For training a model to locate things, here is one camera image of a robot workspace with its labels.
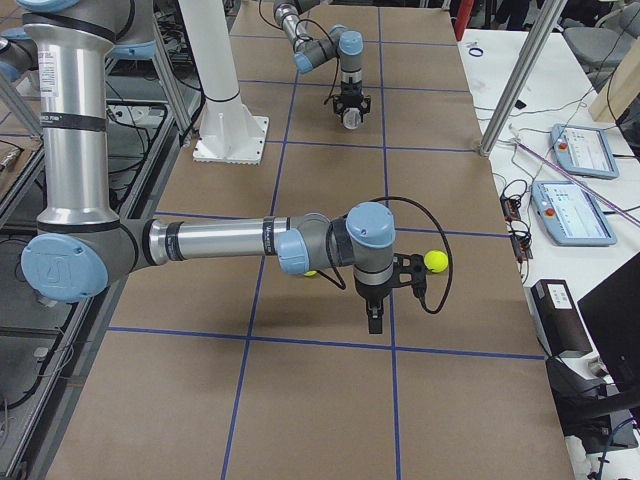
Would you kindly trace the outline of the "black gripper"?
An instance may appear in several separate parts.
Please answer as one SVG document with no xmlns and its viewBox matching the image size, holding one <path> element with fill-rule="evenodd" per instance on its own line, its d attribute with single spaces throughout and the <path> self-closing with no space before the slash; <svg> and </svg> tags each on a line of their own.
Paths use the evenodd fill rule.
<svg viewBox="0 0 640 480">
<path fill-rule="evenodd" d="M 348 82 L 342 81 L 340 83 L 340 95 L 333 95 L 331 97 L 333 113 L 342 119 L 344 112 L 344 103 L 342 100 L 359 100 L 361 98 L 361 82 L 354 82 L 350 79 Z M 370 113 L 371 97 L 369 95 L 363 96 L 360 99 L 358 105 L 359 122 L 363 123 L 365 116 Z"/>
<path fill-rule="evenodd" d="M 368 332 L 370 334 L 383 333 L 384 299 L 391 293 L 392 288 L 386 283 L 367 285 L 356 282 L 357 293 L 365 300 Z"/>
</svg>

